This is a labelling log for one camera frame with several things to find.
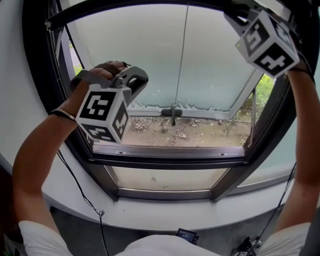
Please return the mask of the large frosted glass pane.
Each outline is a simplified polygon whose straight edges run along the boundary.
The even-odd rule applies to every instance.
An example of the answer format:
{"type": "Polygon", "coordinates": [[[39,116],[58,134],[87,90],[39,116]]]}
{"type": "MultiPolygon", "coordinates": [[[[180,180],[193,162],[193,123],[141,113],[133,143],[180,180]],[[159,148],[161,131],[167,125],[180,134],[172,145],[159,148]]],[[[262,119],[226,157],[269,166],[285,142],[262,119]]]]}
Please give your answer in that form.
{"type": "Polygon", "coordinates": [[[288,174],[296,161],[297,119],[295,119],[270,155],[239,186],[249,185],[288,174]]]}

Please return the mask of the black window frame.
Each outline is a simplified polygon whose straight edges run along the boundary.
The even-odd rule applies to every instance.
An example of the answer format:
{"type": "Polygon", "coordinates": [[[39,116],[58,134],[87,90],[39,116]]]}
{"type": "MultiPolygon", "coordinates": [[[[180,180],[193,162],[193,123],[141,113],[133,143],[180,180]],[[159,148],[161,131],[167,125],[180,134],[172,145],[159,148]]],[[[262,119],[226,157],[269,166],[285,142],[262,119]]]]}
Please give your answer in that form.
{"type": "MultiPolygon", "coordinates": [[[[73,58],[68,24],[47,29],[46,20],[86,0],[22,0],[22,34],[27,62],[40,100],[47,113],[70,96],[77,60],[73,58]]],[[[320,0],[254,0],[286,20],[298,37],[297,49],[315,69],[320,51],[320,0]]],[[[84,170],[114,200],[202,200],[264,189],[287,182],[293,167],[282,176],[248,185],[245,181],[270,155],[296,119],[293,93],[284,75],[274,87],[253,131],[241,147],[148,147],[92,140],[79,127],[66,140],[84,170]],[[228,171],[209,189],[142,190],[119,187],[113,167],[150,170],[228,171]]]]}

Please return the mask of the person's right forearm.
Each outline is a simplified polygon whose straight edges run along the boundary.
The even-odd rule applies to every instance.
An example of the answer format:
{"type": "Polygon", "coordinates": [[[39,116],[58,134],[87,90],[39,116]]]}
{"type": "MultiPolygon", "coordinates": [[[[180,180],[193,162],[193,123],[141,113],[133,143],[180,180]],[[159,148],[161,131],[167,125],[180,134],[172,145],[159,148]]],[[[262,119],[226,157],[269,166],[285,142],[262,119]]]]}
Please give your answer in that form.
{"type": "Polygon", "coordinates": [[[310,223],[320,196],[320,100],[314,81],[303,72],[287,73],[294,95],[296,134],[296,175],[276,222],[275,232],[310,223]]]}

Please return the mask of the person's left hand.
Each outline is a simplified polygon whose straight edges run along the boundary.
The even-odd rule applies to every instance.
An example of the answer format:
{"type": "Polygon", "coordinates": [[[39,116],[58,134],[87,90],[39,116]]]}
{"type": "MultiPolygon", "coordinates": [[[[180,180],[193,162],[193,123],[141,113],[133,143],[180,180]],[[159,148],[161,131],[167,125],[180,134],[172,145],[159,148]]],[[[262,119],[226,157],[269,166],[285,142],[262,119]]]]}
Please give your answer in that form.
{"type": "Polygon", "coordinates": [[[83,69],[71,82],[72,93],[69,98],[58,108],[72,117],[76,117],[82,102],[92,84],[88,77],[97,78],[102,82],[111,81],[122,70],[128,68],[128,64],[121,61],[107,61],[96,67],[83,69]]]}

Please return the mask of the clear low window pane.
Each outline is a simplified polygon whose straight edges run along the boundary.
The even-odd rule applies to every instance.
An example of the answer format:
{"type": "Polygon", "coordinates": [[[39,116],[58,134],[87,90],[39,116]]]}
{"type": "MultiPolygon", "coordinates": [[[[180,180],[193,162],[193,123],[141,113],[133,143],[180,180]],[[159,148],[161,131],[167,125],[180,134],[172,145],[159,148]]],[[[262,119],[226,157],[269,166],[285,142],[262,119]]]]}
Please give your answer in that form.
{"type": "Polygon", "coordinates": [[[159,170],[113,167],[118,186],[150,191],[193,191],[212,188],[227,168],[198,170],[159,170]]]}

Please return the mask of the small black screen device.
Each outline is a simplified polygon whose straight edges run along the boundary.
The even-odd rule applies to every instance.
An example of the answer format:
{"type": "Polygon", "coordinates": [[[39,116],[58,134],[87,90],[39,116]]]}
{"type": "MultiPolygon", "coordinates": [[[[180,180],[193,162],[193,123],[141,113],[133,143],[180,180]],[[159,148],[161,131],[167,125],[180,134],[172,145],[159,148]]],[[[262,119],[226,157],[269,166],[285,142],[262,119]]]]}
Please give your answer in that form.
{"type": "Polygon", "coordinates": [[[176,236],[186,240],[187,242],[193,245],[197,245],[197,242],[199,240],[199,236],[197,235],[197,232],[182,229],[182,228],[178,229],[176,236]]]}

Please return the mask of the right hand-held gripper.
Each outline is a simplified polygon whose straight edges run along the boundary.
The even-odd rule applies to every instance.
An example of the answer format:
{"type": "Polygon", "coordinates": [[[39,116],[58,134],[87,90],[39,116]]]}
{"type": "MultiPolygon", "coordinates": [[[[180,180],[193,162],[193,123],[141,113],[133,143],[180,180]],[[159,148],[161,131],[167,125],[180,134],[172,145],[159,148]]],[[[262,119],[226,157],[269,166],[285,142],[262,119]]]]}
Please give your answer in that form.
{"type": "Polygon", "coordinates": [[[300,62],[296,32],[271,9],[254,0],[231,0],[223,14],[239,35],[235,48],[254,68],[277,78],[300,62]]]}

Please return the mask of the black wrist band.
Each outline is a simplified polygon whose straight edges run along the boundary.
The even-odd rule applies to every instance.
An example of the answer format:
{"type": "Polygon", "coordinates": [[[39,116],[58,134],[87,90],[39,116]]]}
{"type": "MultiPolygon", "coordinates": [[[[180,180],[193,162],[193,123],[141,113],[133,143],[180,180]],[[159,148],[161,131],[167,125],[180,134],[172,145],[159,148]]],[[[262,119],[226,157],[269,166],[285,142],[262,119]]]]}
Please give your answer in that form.
{"type": "Polygon", "coordinates": [[[50,113],[49,113],[50,116],[57,116],[57,117],[62,117],[62,118],[65,118],[65,119],[68,119],[74,123],[76,123],[76,118],[74,116],[72,116],[71,114],[67,113],[66,111],[62,110],[62,109],[59,109],[59,108],[56,108],[54,110],[52,110],[50,113]]]}
{"type": "Polygon", "coordinates": [[[311,80],[314,82],[315,81],[315,79],[314,79],[314,77],[313,77],[313,74],[311,73],[311,71],[309,70],[309,69],[303,69],[303,68],[300,68],[300,67],[292,67],[291,69],[289,69],[288,71],[287,71],[287,73],[288,72],[301,72],[301,73],[305,73],[305,74],[307,74],[310,78],[311,78],[311,80]]]}

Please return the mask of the person's left forearm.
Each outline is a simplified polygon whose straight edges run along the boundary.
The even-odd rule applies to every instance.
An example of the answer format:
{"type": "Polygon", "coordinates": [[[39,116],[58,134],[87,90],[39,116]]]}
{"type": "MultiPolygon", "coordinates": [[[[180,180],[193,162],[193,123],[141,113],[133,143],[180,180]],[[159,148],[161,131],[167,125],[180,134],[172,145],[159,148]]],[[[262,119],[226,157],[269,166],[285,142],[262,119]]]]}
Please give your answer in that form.
{"type": "Polygon", "coordinates": [[[58,150],[76,127],[75,121],[51,114],[21,145],[12,168],[13,205],[19,222],[42,224],[59,233],[42,186],[58,150]]]}

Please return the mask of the frosted awning window sash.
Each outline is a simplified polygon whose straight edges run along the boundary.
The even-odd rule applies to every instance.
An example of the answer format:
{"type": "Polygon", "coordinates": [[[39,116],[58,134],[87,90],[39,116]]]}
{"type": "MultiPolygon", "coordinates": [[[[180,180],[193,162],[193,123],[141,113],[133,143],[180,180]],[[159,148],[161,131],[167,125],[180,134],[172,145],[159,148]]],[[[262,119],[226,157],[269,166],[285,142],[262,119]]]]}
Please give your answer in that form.
{"type": "Polygon", "coordinates": [[[133,116],[159,116],[175,106],[183,117],[230,120],[263,75],[238,52],[239,35],[218,10],[130,6],[67,27],[86,69],[114,60],[147,73],[146,88],[129,106],[133,116]]]}

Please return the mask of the person in white shirt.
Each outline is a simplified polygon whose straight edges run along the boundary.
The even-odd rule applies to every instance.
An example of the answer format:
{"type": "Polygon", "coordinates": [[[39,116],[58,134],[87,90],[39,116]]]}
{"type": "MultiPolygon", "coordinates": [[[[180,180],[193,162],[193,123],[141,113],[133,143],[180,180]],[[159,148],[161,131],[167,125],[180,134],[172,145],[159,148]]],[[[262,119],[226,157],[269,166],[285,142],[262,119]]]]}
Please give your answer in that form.
{"type": "MultiPolygon", "coordinates": [[[[73,256],[54,230],[32,221],[19,224],[27,256],[73,256]]],[[[299,256],[310,223],[291,226],[272,234],[256,256],[299,256]]],[[[129,244],[115,256],[220,256],[173,235],[151,235],[129,244]]]]}

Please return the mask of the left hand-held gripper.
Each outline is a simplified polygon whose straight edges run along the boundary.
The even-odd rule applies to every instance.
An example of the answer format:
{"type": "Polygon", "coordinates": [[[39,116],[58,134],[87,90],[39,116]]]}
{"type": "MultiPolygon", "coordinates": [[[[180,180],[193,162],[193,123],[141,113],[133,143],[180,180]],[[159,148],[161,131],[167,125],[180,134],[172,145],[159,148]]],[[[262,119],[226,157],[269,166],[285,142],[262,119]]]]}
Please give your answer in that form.
{"type": "Polygon", "coordinates": [[[147,86],[147,73],[137,66],[129,66],[108,80],[83,69],[72,80],[72,86],[76,86],[77,79],[88,82],[89,89],[76,122],[90,139],[120,144],[129,120],[127,104],[147,86]]]}

